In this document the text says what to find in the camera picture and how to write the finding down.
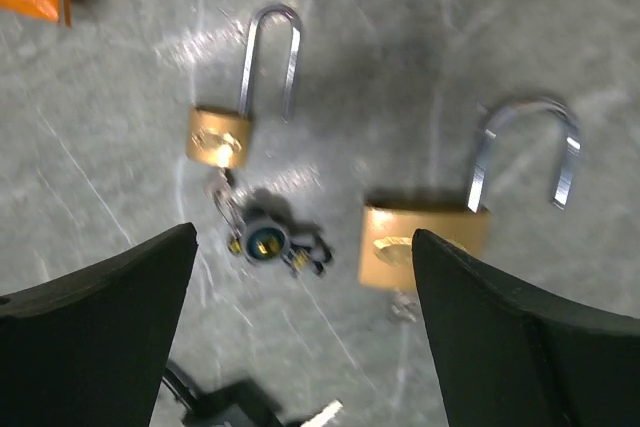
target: scratched surface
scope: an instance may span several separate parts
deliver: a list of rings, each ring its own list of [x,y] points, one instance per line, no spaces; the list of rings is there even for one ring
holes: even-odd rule
[[[266,23],[241,195],[266,188],[335,252],[322,280],[225,254],[184,155],[189,106],[235,105],[251,12],[304,23],[295,119],[279,119],[289,29]],[[364,198],[462,191],[475,125],[516,94],[581,119],[568,209],[546,201],[560,131],[539,116],[498,139],[486,260],[571,299],[640,316],[640,0],[74,0],[72,30],[0,13],[0,294],[175,225],[199,231],[172,357],[205,390],[250,376],[283,418],[345,405],[336,425],[446,425],[424,327],[361,288]],[[178,425],[161,390],[152,425]]]

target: gray tabletop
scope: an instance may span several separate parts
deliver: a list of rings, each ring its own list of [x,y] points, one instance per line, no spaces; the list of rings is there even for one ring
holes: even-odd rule
[[[192,104],[237,105],[269,2],[303,22],[295,115],[281,122],[290,29],[274,17],[238,193],[268,189],[321,226],[324,279],[230,258],[209,168],[185,156]],[[464,192],[478,102],[553,94],[583,133],[567,209],[548,202],[555,119],[516,122],[496,142],[484,260],[640,316],[640,0],[74,0],[73,19],[0,13],[0,294],[190,221],[200,254],[172,358],[203,389],[250,376],[286,418],[339,398],[336,425],[444,426],[424,326],[391,323],[389,293],[358,284],[363,202]],[[152,425],[180,415],[161,390]]]

